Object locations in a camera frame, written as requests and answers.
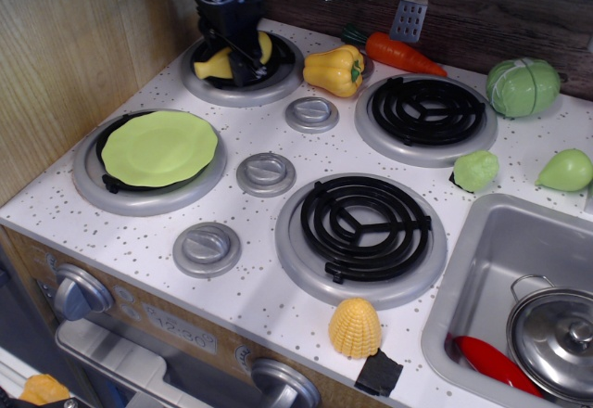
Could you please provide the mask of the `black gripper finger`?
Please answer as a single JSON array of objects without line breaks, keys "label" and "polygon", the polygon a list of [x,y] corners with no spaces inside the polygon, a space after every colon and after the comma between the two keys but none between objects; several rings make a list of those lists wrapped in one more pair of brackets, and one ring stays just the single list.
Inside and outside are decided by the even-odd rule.
[{"label": "black gripper finger", "polygon": [[211,58],[217,52],[227,46],[226,41],[215,32],[207,32],[203,36],[203,44],[201,45],[201,57]]},{"label": "black gripper finger", "polygon": [[245,58],[236,51],[229,54],[233,83],[236,86],[247,86],[261,78],[258,70],[250,62],[250,59]]}]

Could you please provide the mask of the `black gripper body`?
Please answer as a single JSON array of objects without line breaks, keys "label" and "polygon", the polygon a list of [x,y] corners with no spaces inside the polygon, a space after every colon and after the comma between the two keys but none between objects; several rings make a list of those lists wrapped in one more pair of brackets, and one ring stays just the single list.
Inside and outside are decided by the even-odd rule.
[{"label": "black gripper body", "polygon": [[196,0],[198,29],[215,32],[227,46],[250,60],[260,60],[258,25],[264,0]]}]

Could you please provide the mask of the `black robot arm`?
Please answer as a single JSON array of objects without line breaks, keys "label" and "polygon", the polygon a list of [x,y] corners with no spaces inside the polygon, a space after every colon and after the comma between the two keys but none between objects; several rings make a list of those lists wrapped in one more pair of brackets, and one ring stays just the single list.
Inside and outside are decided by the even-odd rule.
[{"label": "black robot arm", "polygon": [[258,25],[264,16],[264,0],[195,0],[198,29],[208,47],[216,52],[226,47],[233,82],[244,86],[263,69],[260,61]]}]

